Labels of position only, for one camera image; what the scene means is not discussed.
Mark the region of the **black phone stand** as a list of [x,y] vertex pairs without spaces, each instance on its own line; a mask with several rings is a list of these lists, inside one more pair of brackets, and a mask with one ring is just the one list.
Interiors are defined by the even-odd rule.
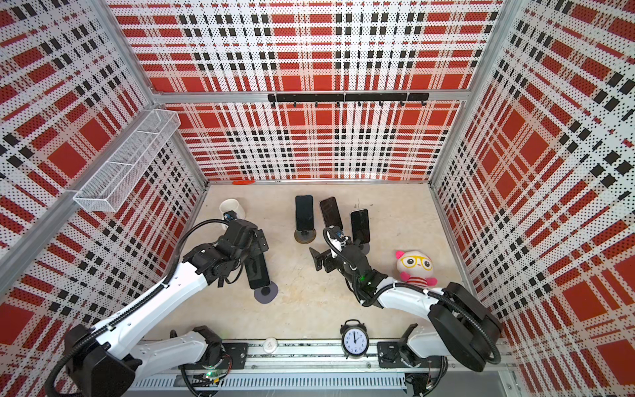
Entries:
[[357,244],[370,242],[370,218],[367,209],[353,211],[350,214],[352,224],[352,238]]

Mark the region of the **black phone purple edge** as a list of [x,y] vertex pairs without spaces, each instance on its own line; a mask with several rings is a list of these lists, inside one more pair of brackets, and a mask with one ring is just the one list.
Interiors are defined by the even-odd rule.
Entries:
[[337,227],[343,229],[341,214],[335,197],[322,200],[319,203],[322,219],[326,228]]

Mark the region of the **black phone green edge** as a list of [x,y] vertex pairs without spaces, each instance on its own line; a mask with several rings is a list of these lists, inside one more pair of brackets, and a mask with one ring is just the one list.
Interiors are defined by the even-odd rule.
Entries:
[[310,232],[314,230],[314,198],[312,195],[295,197],[296,230]]

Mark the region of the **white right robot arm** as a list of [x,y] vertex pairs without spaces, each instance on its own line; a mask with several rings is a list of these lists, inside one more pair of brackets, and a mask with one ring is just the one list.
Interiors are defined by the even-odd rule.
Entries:
[[428,357],[457,360],[473,372],[502,360],[497,342],[502,326],[464,286],[451,282],[438,287],[433,262],[421,251],[397,251],[392,277],[370,266],[362,249],[345,238],[327,239],[329,248],[309,252],[317,270],[337,271],[363,307],[396,309],[426,319],[431,332],[412,324],[398,343],[398,359],[418,367]]

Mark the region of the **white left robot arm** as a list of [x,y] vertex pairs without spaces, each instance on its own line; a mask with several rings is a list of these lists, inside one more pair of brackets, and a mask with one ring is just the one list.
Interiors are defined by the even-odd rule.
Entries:
[[58,376],[65,372],[78,396],[122,396],[138,380],[173,367],[233,365],[223,340],[206,326],[181,336],[144,344],[160,321],[208,286],[223,287],[233,271],[261,265],[268,243],[249,221],[224,221],[226,231],[214,243],[196,246],[166,277],[107,319],[90,328],[76,326],[64,337],[64,355],[46,378],[48,396],[59,396]]

